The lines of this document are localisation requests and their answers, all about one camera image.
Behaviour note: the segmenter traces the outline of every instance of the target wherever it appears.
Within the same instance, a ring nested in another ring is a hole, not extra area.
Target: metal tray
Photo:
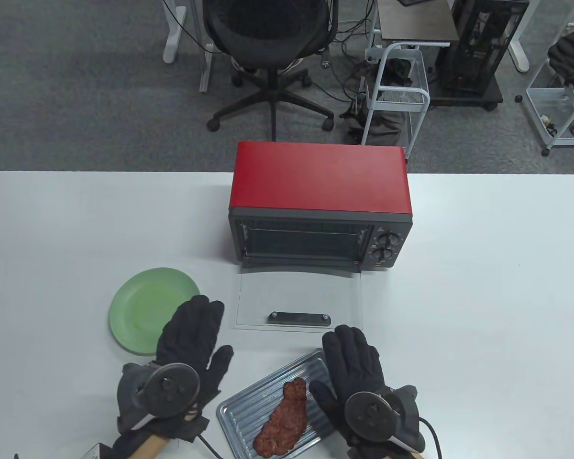
[[[272,412],[283,400],[283,385],[295,378],[322,381],[331,387],[322,349],[317,349],[272,373],[263,380],[231,396],[217,407],[217,417],[236,459],[262,459],[254,450],[253,441],[270,419]],[[309,424],[302,438],[284,456],[274,459],[292,459],[330,435],[334,428],[320,410],[310,392],[307,392]]]

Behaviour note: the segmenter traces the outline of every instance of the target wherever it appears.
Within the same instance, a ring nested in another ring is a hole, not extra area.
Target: floor
[[[543,0],[522,43],[534,62],[573,0]],[[359,19],[364,4],[342,0],[340,19]],[[191,19],[187,22],[191,29]],[[216,56],[209,93],[199,94],[195,44],[183,37],[178,59],[162,61],[167,25],[160,0],[0,1],[0,170],[231,171],[240,140],[268,140],[267,106],[206,130],[212,113],[252,92],[230,84],[230,62]],[[350,51],[361,54],[361,42]],[[305,63],[313,80],[339,96],[318,56]],[[333,59],[339,74],[344,61]],[[412,172],[569,173],[574,149],[540,155],[538,135],[513,102],[528,77],[508,54],[497,71],[505,102],[492,112],[438,108],[425,120],[409,162]],[[298,93],[336,114],[346,109],[311,87]],[[322,118],[285,107],[278,139],[342,142]]]

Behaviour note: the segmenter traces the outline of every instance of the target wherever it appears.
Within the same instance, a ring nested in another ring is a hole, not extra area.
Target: chair backrest
[[[329,31],[326,0],[203,0],[217,47],[243,66],[285,68]]]

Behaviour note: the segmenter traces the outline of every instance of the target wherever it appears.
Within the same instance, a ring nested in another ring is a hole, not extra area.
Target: black computer tower
[[[455,0],[459,42],[438,53],[444,90],[484,94],[529,4],[528,0]]]

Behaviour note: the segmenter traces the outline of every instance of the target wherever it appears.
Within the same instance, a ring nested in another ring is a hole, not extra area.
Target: metal cart
[[[439,46],[444,48],[449,46],[450,43],[399,40],[389,44],[386,48],[382,48],[374,43],[376,38],[381,39],[381,29],[376,26],[377,21],[378,6],[375,1],[372,11],[372,30],[368,35],[365,58],[370,64],[379,63],[379,70],[372,91],[370,91],[364,76],[359,83],[359,94],[365,94],[365,101],[368,107],[368,117],[366,118],[361,145],[366,143],[372,116],[376,110],[401,112],[405,114],[405,127],[408,134],[408,142],[404,151],[404,155],[408,159],[423,124],[425,113],[427,113],[430,105],[427,70],[419,47]],[[412,80],[411,86],[386,86],[382,84],[387,59],[405,59],[410,62],[411,68],[408,78]]]
[[[574,27],[574,23],[571,23],[573,17],[574,7],[554,37],[553,43],[561,38],[566,28]],[[550,67],[549,59],[545,59],[532,76],[525,90],[525,99],[519,95],[515,101],[525,101],[525,109],[544,142],[541,154],[548,156],[554,146],[574,146],[574,87],[549,87],[549,84],[535,87],[536,79],[545,68],[549,68],[552,73],[551,81],[560,78]]]

